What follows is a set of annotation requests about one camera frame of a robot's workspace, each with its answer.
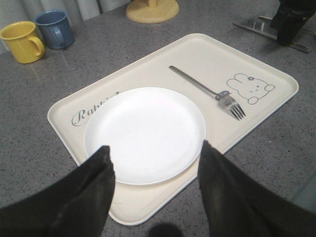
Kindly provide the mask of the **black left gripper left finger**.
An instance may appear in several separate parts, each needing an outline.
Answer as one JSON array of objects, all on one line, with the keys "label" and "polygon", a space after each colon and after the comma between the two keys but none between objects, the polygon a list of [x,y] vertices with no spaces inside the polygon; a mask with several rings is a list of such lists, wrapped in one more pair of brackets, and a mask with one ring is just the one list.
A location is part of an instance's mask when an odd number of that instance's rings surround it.
[{"label": "black left gripper left finger", "polygon": [[2,237],[99,237],[115,190],[110,148],[102,146],[50,187],[0,210]]}]

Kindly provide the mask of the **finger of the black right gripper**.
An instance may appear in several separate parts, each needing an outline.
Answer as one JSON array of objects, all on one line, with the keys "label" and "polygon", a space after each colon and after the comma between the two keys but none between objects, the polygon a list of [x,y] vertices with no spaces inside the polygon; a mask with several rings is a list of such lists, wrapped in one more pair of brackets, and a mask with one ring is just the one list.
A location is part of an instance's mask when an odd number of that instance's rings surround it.
[{"label": "finger of the black right gripper", "polygon": [[277,30],[277,42],[283,46],[292,43],[305,23],[316,13],[315,0],[280,0],[270,26]]}]

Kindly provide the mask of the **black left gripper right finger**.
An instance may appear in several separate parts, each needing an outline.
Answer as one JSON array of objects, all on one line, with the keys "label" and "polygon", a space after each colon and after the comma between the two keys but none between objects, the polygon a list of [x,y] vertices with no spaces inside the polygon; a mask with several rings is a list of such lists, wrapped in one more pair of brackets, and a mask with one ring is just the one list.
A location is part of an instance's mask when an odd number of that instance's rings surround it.
[{"label": "black left gripper right finger", "polygon": [[316,214],[266,189],[204,141],[198,165],[212,237],[314,237]]}]

